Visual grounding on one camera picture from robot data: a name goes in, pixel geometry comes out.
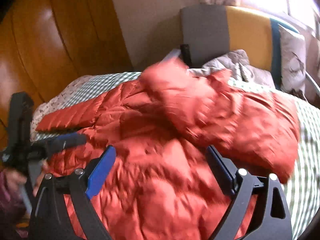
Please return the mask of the maroon sleeve forearm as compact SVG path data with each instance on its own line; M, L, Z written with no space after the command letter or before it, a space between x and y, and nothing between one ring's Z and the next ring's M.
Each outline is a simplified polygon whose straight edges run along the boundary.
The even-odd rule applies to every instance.
M27 239L27 229L18 229L16 225L25 214L25 205L21 198L15 197L5 188L1 175L1 239Z

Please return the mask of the person left hand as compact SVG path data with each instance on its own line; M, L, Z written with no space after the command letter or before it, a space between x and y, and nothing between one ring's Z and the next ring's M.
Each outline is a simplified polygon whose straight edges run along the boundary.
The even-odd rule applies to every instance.
M49 165L46 160L43 160L40 162L41 163L41 168L42 172L41 174L37 177L37 180L35 182L35 185L33 187L33 195L36 196L41 181L44 178L44 175L46 174L46 171L48 171ZM12 168L5 168L1 171L1 175L4 178L4 185L5 188L9 191L9 193L12 193L15 197L20 198L19 195L19 189L21 186L24 186L27 182L26 176L21 174L15 169Z

